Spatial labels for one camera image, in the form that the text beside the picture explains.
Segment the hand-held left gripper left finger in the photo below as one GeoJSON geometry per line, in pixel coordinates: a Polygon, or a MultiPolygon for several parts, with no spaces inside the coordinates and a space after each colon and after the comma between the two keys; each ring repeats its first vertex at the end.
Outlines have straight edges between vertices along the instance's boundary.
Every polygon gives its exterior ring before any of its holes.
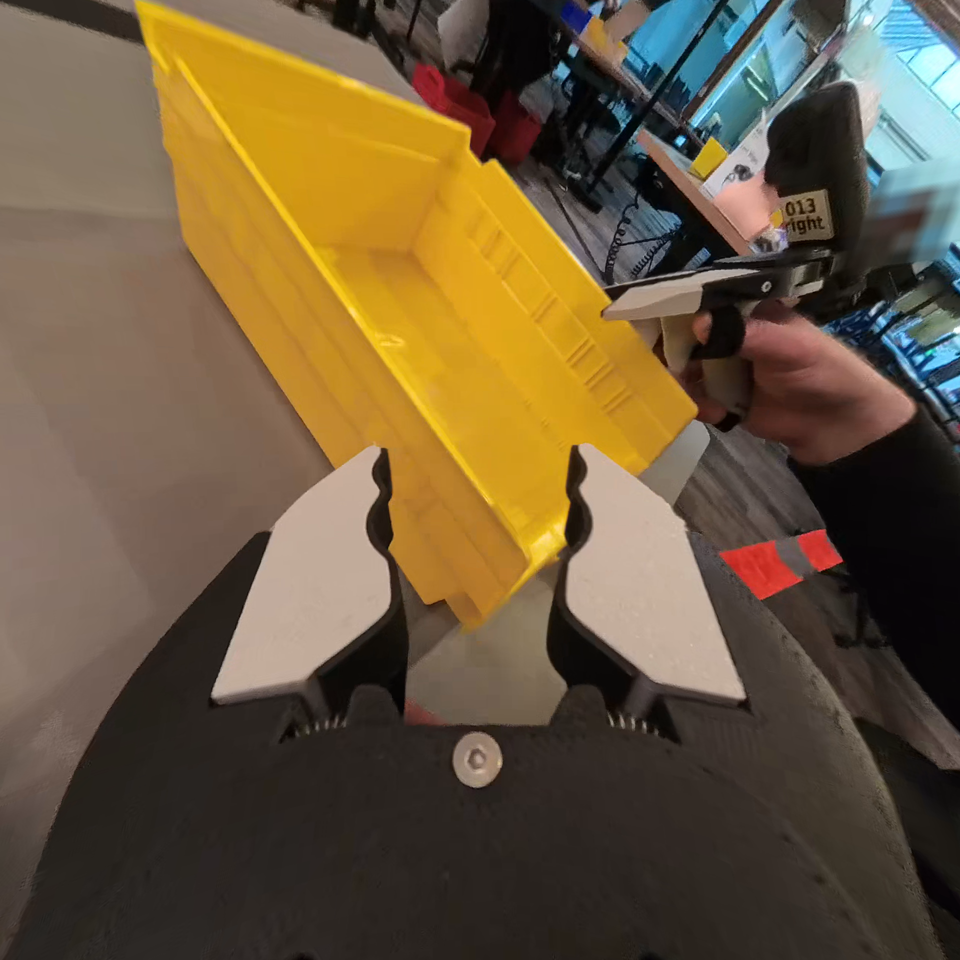
{"type": "Polygon", "coordinates": [[[404,707],[409,633],[391,553],[387,449],[369,446],[297,498],[270,529],[222,665],[217,706],[293,696],[346,714],[354,691],[404,707]]]}

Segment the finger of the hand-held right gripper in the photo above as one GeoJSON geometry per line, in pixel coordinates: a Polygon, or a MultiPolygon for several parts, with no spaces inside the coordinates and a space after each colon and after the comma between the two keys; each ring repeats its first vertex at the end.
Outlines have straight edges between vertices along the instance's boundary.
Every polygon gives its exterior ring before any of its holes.
{"type": "Polygon", "coordinates": [[[672,272],[648,273],[639,278],[629,279],[620,283],[614,283],[603,287],[604,293],[625,293],[627,290],[636,286],[643,286],[651,283],[661,283],[674,280],[682,280],[695,275],[703,275],[710,272],[725,272],[734,270],[754,270],[759,268],[759,259],[756,257],[734,257],[721,260],[708,260],[702,265],[672,272]]]}
{"type": "Polygon", "coordinates": [[[709,342],[712,322],[704,319],[710,311],[702,300],[711,282],[710,273],[678,273],[627,285],[612,297],[602,319],[630,324],[652,349],[659,344],[668,371],[681,374],[709,342]]]}

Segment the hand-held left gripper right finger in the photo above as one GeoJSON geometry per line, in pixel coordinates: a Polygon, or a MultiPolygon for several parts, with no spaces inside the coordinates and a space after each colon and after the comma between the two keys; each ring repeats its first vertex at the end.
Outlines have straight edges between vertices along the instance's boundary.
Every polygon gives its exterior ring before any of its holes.
{"type": "Polygon", "coordinates": [[[566,549],[546,635],[572,689],[608,714],[651,714],[678,697],[740,707],[747,691],[684,522],[666,500],[590,443],[572,447],[566,549]]]}

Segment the yellow plastic box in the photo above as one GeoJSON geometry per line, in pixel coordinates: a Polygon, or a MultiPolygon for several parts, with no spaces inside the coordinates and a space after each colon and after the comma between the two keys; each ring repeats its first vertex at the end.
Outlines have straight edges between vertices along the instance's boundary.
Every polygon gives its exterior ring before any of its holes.
{"type": "Polygon", "coordinates": [[[389,451],[392,555],[479,626],[564,548],[571,448],[641,474],[692,402],[466,126],[137,13],[189,252],[333,467],[389,451]]]}

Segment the person's right hand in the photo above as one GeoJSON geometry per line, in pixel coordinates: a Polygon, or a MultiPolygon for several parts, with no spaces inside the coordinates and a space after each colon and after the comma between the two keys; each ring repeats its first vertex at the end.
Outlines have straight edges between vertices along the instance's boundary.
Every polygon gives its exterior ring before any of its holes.
{"type": "Polygon", "coordinates": [[[914,400],[789,304],[768,300],[746,320],[739,356],[752,389],[738,426],[803,466],[865,450],[909,424],[914,400]]]}

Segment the wooden table black legs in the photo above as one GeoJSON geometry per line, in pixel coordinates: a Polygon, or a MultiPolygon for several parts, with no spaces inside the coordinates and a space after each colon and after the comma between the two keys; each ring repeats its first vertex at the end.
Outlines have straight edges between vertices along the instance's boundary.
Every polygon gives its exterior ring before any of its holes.
{"type": "Polygon", "coordinates": [[[690,172],[690,161],[645,128],[639,131],[636,141],[673,191],[683,198],[683,203],[692,211],[694,224],[705,230],[711,242],[721,243],[731,256],[745,257],[752,253],[750,242],[703,192],[701,181],[690,172]]]}

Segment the small yellow bin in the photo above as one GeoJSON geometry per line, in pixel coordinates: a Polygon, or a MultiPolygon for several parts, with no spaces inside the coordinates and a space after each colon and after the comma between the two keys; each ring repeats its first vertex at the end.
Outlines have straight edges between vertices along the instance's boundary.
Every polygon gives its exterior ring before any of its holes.
{"type": "Polygon", "coordinates": [[[689,166],[689,174],[705,183],[729,156],[724,146],[713,136],[708,138],[689,166]]]}

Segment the red floor tape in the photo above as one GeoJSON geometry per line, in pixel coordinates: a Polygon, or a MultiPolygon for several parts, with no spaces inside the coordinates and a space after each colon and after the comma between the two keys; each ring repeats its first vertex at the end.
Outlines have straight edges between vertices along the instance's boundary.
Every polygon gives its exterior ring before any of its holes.
{"type": "Polygon", "coordinates": [[[719,556],[760,601],[844,562],[824,529],[729,549],[719,556]]]}

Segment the long wooden table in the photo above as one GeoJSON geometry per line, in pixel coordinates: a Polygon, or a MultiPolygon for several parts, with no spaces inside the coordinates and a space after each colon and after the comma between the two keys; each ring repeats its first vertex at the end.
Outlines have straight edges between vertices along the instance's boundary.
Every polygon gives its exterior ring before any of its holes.
{"type": "Polygon", "coordinates": [[[666,91],[679,77],[681,69],[690,56],[714,25],[724,5],[724,2],[714,3],[709,14],[703,18],[673,65],[660,76],[652,89],[644,85],[623,65],[627,52],[626,40],[651,16],[652,9],[647,2],[625,2],[610,18],[598,20],[597,27],[586,25],[580,33],[571,36],[579,52],[585,54],[596,69],[610,78],[617,85],[618,90],[631,102],[630,120],[622,127],[606,152],[587,174],[578,180],[568,182],[569,193],[589,212],[598,213],[602,209],[603,199],[597,193],[599,186],[615,160],[645,125],[651,114],[661,114],[673,136],[685,137],[697,145],[702,144],[702,138],[693,131],[690,122],[677,111],[663,106],[662,100],[666,91]]]}

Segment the red plastic bin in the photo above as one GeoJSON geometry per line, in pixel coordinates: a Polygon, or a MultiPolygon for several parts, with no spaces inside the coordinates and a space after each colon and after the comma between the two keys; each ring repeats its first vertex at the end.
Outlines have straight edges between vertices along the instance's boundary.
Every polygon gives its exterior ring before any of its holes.
{"type": "Polygon", "coordinates": [[[487,143],[489,154],[507,167],[522,164],[542,132],[542,122],[510,90],[503,94],[493,119],[494,129],[487,143]]]}
{"type": "Polygon", "coordinates": [[[469,127],[470,150],[482,159],[496,129],[495,117],[486,100],[458,78],[424,63],[414,66],[411,83],[431,110],[469,127]]]}

